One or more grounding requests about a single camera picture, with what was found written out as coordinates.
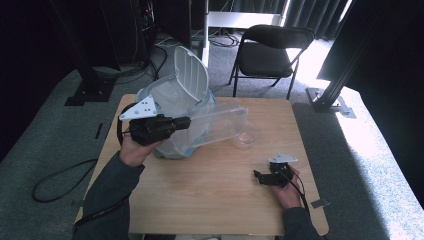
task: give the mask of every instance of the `chair seat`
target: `chair seat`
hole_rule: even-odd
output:
[[[290,64],[290,59],[284,49],[245,42],[239,57],[240,71],[247,76],[286,78],[293,73],[291,67],[285,67]]]

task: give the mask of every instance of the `table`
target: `table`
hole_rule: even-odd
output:
[[[156,234],[283,235],[282,209],[253,170],[268,173],[268,158],[278,152],[296,156],[308,203],[319,199],[291,104],[283,99],[233,99],[249,110],[248,120],[259,126],[261,140],[239,150],[229,140],[205,145],[190,158],[170,160],[150,155],[140,183],[130,198],[130,232]],[[135,101],[124,95],[117,115]],[[90,186],[119,149],[116,117],[107,136]],[[322,208],[311,210],[320,235],[328,232]]]

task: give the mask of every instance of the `gray carpet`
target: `gray carpet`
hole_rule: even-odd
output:
[[[174,72],[173,48],[166,49],[168,60],[160,77]],[[232,86],[226,83],[236,50],[211,46],[208,72],[215,96],[232,94]],[[152,53],[156,64],[163,56],[158,49]],[[64,107],[81,81],[77,71],[56,86],[0,165],[0,239],[70,239],[78,211],[72,202],[83,198],[91,173],[69,195],[52,203],[34,202],[32,188],[52,172],[97,158],[121,96],[146,87],[152,82],[149,74],[120,78],[109,102],[82,107]],[[270,88],[272,80],[244,80],[238,97],[285,98],[288,82],[282,80]],[[313,110],[305,89],[326,84],[302,79],[300,73],[290,101],[320,195],[331,202],[325,207],[330,226],[327,238],[424,239],[423,210],[360,94],[350,89],[341,94],[353,108],[354,119]],[[40,188],[38,195],[49,198],[62,194],[88,167],[56,177]]]

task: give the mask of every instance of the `person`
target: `person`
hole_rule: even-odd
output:
[[[139,182],[143,162],[163,141],[141,146],[125,133],[121,150],[106,164],[87,192],[82,220],[74,226],[73,240],[128,239],[130,207],[128,197]],[[321,239],[302,208],[300,195],[288,184],[284,188],[272,186],[283,213],[285,240]]]

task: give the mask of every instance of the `person's right hand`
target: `person's right hand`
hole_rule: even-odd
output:
[[[152,153],[153,149],[161,145],[165,140],[152,143],[148,146],[142,146],[134,142],[129,132],[124,133],[124,139],[119,152],[121,161],[130,167],[139,167],[143,164],[146,157]]]
[[[295,173],[293,174],[292,181],[299,188],[299,183],[297,182],[299,171],[292,166],[290,166],[290,168]],[[271,186],[270,188],[274,192],[275,196],[277,196],[278,201],[284,209],[302,207],[300,194],[291,183],[288,183],[284,188],[279,186]]]

